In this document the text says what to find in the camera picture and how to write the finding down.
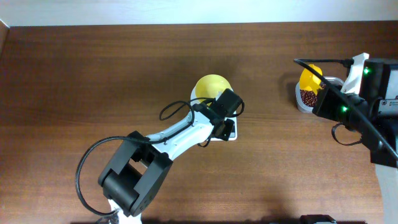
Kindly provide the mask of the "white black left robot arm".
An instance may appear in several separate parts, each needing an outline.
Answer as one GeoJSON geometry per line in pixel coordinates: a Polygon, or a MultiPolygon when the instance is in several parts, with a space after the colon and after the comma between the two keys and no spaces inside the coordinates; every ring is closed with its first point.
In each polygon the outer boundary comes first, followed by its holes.
{"type": "Polygon", "coordinates": [[[206,147],[212,139],[228,141],[236,136],[237,109],[243,110],[244,102],[233,90],[181,104],[189,112],[175,125],[148,136],[134,131],[123,139],[98,177],[112,209],[99,223],[140,223],[174,159],[194,145],[206,147]]]}

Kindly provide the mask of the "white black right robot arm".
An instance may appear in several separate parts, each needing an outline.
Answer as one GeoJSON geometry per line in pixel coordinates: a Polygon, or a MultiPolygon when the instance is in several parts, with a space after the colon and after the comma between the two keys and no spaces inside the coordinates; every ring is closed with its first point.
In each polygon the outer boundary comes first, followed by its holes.
{"type": "Polygon", "coordinates": [[[397,223],[397,60],[366,59],[356,81],[347,80],[341,93],[318,92],[313,113],[360,133],[370,151],[384,207],[385,223],[397,223]]]}

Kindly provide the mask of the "yellow plastic scoop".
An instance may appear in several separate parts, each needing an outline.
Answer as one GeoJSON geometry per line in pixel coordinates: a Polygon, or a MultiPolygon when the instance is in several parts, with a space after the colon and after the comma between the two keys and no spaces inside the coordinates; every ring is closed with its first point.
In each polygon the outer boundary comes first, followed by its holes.
{"type": "Polygon", "coordinates": [[[321,89],[321,82],[316,75],[305,68],[300,76],[299,88],[300,90],[312,92],[317,96],[319,89],[321,89]]]}

